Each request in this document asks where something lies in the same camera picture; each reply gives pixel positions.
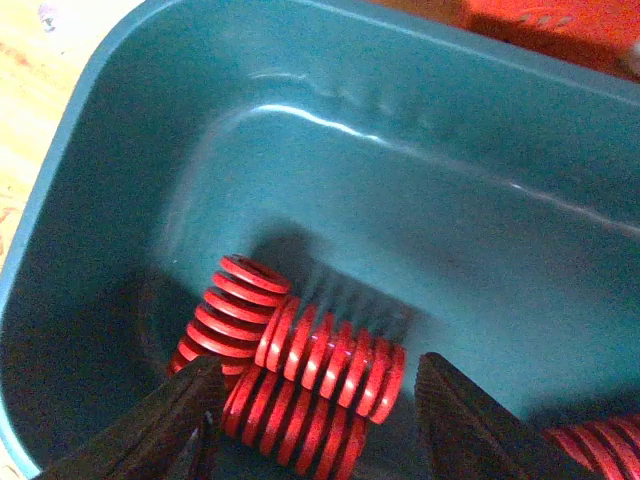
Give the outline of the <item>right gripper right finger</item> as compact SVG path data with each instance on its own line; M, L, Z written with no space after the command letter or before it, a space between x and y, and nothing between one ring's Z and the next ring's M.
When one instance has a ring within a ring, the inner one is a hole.
M435 479L593 477L438 353L420 357L414 396Z

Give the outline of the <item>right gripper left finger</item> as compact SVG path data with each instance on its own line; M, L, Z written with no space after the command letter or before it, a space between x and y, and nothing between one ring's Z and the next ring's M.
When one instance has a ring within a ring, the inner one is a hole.
M225 385L215 356L198 356L85 445L51 464L39 479L165 479L187 445L183 470L209 479L220 445Z

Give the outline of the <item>large red spring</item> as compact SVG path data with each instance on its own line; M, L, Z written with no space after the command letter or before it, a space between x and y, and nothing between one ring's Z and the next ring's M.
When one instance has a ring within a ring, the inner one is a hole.
M313 479L349 479L368 430L363 417L257 365L241 374L229 393L222 428Z
M407 352L404 347L367 329L356 331L318 309L303 308L287 296L269 319L259 340L255 363L327 400L353 410L375 424L392 412L402 389Z

